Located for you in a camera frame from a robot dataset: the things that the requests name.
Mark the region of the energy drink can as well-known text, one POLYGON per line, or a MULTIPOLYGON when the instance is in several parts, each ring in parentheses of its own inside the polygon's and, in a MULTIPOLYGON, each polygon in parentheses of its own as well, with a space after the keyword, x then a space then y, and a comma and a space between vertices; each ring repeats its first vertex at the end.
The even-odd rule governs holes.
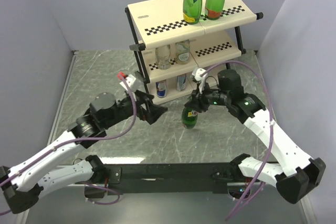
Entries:
POLYGON ((186 89, 186 74, 182 74, 176 77, 176 90, 183 91, 186 89))
POLYGON ((164 98, 167 95, 166 80, 161 80, 155 83, 156 95, 159 98, 164 98))

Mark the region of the clear Chang soda water bottle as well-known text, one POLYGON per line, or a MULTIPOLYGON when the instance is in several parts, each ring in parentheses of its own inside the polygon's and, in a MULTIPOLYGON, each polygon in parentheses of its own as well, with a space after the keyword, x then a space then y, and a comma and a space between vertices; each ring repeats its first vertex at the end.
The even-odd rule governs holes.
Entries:
POLYGON ((157 47, 155 49, 155 62, 159 69, 166 70, 170 67, 170 45, 157 47))

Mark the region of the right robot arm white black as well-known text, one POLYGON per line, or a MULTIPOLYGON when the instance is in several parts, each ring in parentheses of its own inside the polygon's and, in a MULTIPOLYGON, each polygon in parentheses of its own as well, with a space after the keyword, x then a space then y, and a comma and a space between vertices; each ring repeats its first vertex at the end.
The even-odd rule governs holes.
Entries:
POLYGON ((326 169, 320 158, 303 151, 275 122, 270 112, 253 94, 244 92, 240 75, 233 69, 218 73, 218 86, 209 87, 205 69, 195 68, 192 80, 197 84, 185 107, 198 113, 211 105, 227 107, 229 113, 251 130, 271 151, 276 163, 262 163, 247 154, 232 161, 230 175, 241 182, 246 177, 274 186, 287 202, 295 204, 316 188, 326 169))

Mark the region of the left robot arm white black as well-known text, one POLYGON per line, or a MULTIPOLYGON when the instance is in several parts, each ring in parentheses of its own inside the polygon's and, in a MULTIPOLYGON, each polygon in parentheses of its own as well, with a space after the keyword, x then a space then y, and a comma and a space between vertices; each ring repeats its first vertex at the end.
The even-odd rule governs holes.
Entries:
POLYGON ((153 103, 153 95, 136 90, 117 100, 111 93, 101 93, 89 104, 83 116, 50 145, 30 159, 13 167, 1 167, 1 190, 10 212, 19 214, 40 198, 69 184, 103 183, 107 169, 96 155, 58 169, 61 161, 88 149, 98 141, 108 140, 106 130, 132 117, 155 123, 167 107, 153 103))

